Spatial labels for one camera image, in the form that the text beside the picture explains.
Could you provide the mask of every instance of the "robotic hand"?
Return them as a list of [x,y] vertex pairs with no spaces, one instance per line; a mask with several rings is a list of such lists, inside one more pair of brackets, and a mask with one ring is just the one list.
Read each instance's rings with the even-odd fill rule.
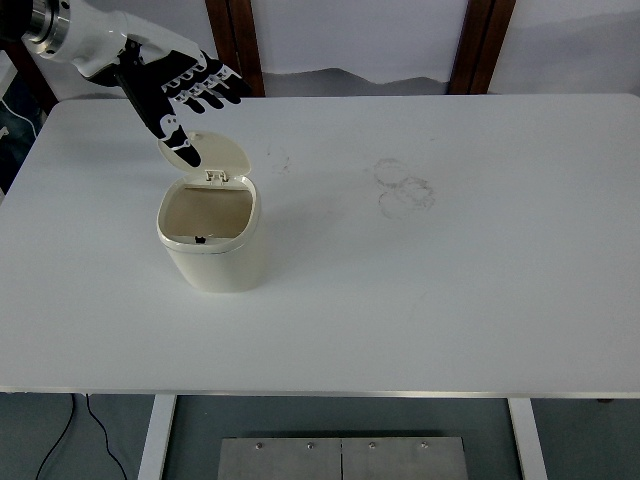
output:
[[0,0],[0,38],[22,39],[32,52],[70,62],[87,80],[120,85],[151,132],[192,167],[200,156],[169,99],[195,112],[220,97],[240,103],[250,87],[197,44],[124,12],[102,12],[83,0]]

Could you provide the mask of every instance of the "gray floor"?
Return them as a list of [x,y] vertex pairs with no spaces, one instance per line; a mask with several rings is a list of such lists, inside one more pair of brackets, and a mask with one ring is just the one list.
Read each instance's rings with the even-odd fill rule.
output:
[[[41,479],[121,479],[109,457],[100,426],[90,417],[85,397],[74,395],[69,430],[47,460]],[[111,452],[129,479],[140,468],[152,396],[92,395],[91,410],[109,434]],[[0,394],[0,479],[36,478],[40,463],[64,430],[71,413],[70,394]]]

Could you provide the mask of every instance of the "robot finger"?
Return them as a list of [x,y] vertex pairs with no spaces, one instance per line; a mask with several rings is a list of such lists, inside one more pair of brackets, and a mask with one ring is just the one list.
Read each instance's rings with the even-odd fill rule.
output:
[[187,98],[182,103],[184,103],[185,105],[188,105],[191,108],[191,110],[193,110],[196,113],[204,113],[205,111],[205,108],[200,104],[200,102],[198,102],[193,97]]
[[218,97],[216,97],[214,94],[212,94],[208,90],[203,90],[198,96],[198,98],[203,99],[215,109],[219,110],[224,107],[224,103],[222,103]]
[[222,95],[229,103],[233,103],[234,105],[237,105],[240,103],[240,97],[237,96],[231,90],[229,90],[229,88],[227,88],[222,83],[217,83],[213,85],[210,89]]

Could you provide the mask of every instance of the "trash bin lid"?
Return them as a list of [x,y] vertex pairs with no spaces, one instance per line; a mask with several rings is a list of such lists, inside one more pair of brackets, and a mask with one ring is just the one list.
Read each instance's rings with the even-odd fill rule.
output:
[[202,162],[192,167],[182,160],[173,150],[158,141],[160,152],[169,162],[185,172],[224,171],[227,177],[247,175],[251,171],[251,162],[242,147],[224,135],[213,132],[187,132],[191,144],[200,154]]

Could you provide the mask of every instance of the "table top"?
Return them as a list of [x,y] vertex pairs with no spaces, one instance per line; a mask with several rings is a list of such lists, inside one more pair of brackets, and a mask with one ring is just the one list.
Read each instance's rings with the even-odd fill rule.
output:
[[247,99],[263,283],[206,294],[126,100],[58,105],[0,207],[0,390],[640,398],[640,99]]

